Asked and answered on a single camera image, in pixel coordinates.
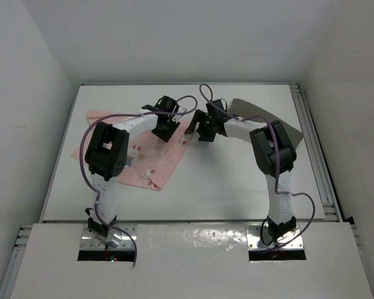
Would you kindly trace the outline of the grey floral pillow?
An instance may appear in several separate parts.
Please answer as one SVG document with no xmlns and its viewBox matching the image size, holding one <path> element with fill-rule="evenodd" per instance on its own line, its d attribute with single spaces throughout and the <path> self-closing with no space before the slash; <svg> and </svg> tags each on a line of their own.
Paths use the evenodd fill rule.
<svg viewBox="0 0 374 299">
<path fill-rule="evenodd" d="M 280 121 L 283 124 L 295 149 L 298 148 L 299 144 L 304 139 L 304 134 L 300 130 L 288 124 L 286 121 L 273 115 L 267 110 L 240 98 L 235 98 L 232 100 L 230 106 L 228 107 L 228 113 L 232 115 L 238 115 L 243 118 L 250 118 L 252 116 L 264 116 L 270 121 Z"/>
</svg>

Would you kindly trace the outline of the pink cartoon pillowcase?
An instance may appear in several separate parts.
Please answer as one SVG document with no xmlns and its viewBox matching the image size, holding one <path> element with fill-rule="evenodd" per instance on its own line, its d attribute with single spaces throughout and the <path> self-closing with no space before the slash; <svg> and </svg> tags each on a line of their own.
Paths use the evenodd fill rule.
<svg viewBox="0 0 374 299">
<path fill-rule="evenodd" d="M 91 125 L 95 120 L 107 115 L 100 110 L 89 110 L 86 119 Z M 148 131 L 129 141 L 127 166 L 116 182 L 159 191 L 166 184 L 183 157 L 190 140 L 185 134 L 188 121 L 180 118 L 180 125 L 169 142 L 164 142 Z M 72 153 L 79 160 L 79 148 Z"/>
</svg>

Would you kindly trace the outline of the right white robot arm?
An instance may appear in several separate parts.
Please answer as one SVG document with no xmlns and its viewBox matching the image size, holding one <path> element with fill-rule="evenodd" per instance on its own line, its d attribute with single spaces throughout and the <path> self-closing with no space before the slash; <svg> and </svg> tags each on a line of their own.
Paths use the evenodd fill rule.
<svg viewBox="0 0 374 299">
<path fill-rule="evenodd" d="M 269 196 L 268 233 L 276 243 L 296 227 L 292 210 L 290 176 L 297 154 L 283 124 L 255 115 L 245 119 L 223 110 L 221 100 L 206 104 L 207 111 L 196 110 L 185 131 L 195 132 L 199 140 L 212 142 L 216 135 L 237 138 L 252 145 L 257 167 L 264 174 Z"/>
</svg>

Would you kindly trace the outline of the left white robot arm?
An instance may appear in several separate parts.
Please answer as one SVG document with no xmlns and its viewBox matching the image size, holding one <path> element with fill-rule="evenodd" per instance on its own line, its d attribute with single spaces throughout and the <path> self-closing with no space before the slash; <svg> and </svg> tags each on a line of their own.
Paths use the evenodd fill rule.
<svg viewBox="0 0 374 299">
<path fill-rule="evenodd" d="M 180 118 L 194 110 L 187 110 L 179 100 L 164 96 L 155 105 L 144 105 L 138 113 L 112 114 L 95 120 L 84 133 L 79 148 L 79 163 L 87 186 L 96 193 L 89 216 L 88 228 L 108 238 L 111 230 L 127 232 L 115 227 L 113 210 L 116 179 L 127 166 L 129 141 L 148 131 L 167 142 L 180 125 Z"/>
</svg>

